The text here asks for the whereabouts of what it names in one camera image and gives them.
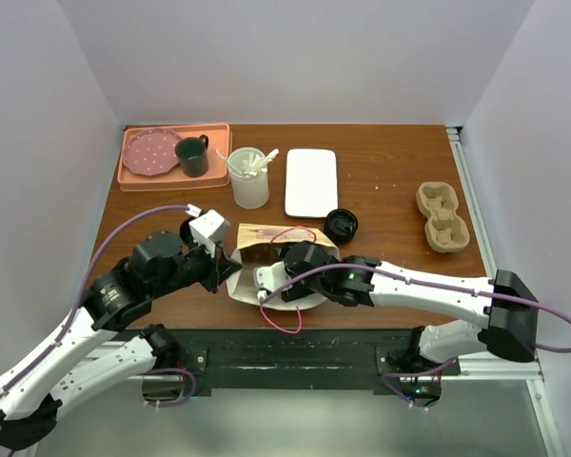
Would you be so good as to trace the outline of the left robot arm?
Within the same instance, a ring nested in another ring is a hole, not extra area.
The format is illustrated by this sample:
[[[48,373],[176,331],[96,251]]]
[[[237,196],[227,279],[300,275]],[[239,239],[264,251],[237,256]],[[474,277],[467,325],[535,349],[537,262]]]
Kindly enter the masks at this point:
[[[191,236],[150,234],[96,278],[38,348],[0,376],[0,447],[18,451],[38,443],[85,397],[129,376],[174,371],[180,346],[162,325],[143,329],[104,358],[79,363],[148,314],[154,300],[194,284],[216,292],[241,267],[220,242],[204,246]]]

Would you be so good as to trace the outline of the black coffee cup stack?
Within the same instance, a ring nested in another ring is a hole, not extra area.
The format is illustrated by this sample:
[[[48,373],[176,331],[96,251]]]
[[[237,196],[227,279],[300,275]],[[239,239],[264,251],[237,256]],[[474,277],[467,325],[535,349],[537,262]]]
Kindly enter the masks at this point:
[[[179,228],[179,236],[185,246],[188,248],[194,248],[196,242],[191,232],[190,223],[193,221],[192,218],[186,219]]]

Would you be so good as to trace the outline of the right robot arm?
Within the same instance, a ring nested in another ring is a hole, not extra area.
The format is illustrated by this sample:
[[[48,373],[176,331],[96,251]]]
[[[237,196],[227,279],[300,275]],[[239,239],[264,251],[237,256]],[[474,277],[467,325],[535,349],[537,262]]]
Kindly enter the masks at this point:
[[[400,363],[425,374],[438,363],[488,351],[506,361],[535,358],[537,299],[509,270],[492,278],[453,277],[397,267],[367,256],[339,260],[311,242],[278,248],[286,302],[310,294],[346,307],[402,306],[451,317],[441,326],[417,330]]]

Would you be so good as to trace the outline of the pink cakes paper bag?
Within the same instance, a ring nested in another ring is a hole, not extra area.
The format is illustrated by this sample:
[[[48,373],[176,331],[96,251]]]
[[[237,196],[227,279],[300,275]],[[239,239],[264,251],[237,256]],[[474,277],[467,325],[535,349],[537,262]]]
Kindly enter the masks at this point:
[[[279,296],[272,298],[266,304],[261,304],[257,298],[257,289],[253,282],[252,271],[256,267],[268,267],[280,262],[280,252],[298,242],[307,241],[318,248],[321,253],[335,258],[340,257],[340,251],[326,235],[317,228],[302,226],[263,226],[242,223],[238,227],[237,245],[231,258],[242,264],[242,269],[235,272],[226,280],[228,296],[244,304],[259,309],[263,318],[275,329],[286,334],[298,334],[303,327],[302,312],[319,305],[286,305]],[[266,314],[269,309],[294,312],[298,318],[296,328],[282,328],[273,322]]]

